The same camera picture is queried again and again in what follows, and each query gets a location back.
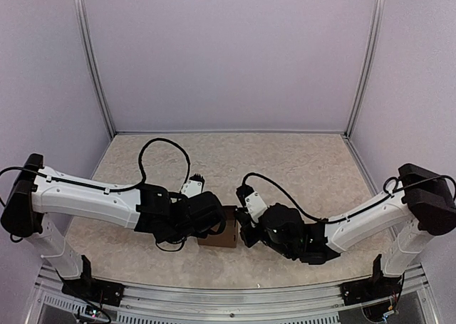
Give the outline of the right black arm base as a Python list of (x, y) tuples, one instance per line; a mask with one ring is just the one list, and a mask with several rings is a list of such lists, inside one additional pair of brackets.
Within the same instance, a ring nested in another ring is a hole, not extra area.
[(382, 255), (378, 254), (373, 261), (373, 272), (370, 277), (340, 285), (345, 306), (399, 295), (405, 274), (398, 277), (386, 277), (381, 266), (381, 257)]

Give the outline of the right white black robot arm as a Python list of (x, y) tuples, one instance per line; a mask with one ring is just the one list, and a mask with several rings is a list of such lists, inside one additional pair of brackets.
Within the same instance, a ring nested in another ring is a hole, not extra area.
[(323, 265), (360, 241), (402, 224), (393, 245), (376, 261), (377, 272), (364, 283), (365, 293), (379, 298), (433, 238), (455, 229), (454, 178), (411, 163), (398, 173), (372, 199), (329, 218), (308, 214), (290, 194), (286, 198), (292, 207), (268, 205), (243, 181), (236, 190), (242, 206), (235, 214), (242, 241), (247, 247), (260, 241), (292, 261)]

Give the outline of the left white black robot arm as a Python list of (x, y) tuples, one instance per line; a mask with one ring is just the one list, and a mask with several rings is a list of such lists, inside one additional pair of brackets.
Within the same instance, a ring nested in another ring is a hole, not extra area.
[(32, 154), (11, 188), (1, 214), (1, 225), (12, 236), (30, 242), (86, 299), (94, 298), (100, 284), (91, 276), (88, 259), (76, 253), (51, 221), (52, 214), (66, 214), (116, 224), (184, 246), (188, 237), (221, 234), (226, 216), (217, 196), (203, 190), (204, 181), (188, 178), (181, 192), (141, 182), (117, 187), (68, 176), (43, 164)]

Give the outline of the brown cardboard box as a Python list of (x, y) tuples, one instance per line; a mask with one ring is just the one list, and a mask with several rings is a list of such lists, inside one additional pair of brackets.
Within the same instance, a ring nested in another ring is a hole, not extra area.
[(205, 239), (197, 239), (199, 246), (235, 249), (238, 241), (238, 224), (234, 217), (236, 206), (223, 206), (226, 215), (224, 231), (218, 235), (209, 235)]

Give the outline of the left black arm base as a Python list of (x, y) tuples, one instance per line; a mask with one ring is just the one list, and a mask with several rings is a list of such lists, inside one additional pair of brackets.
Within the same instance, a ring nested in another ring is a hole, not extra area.
[(85, 255), (81, 256), (81, 260), (83, 267), (81, 274), (76, 279), (62, 278), (62, 292), (83, 301), (119, 307), (125, 286), (92, 277), (90, 261)]

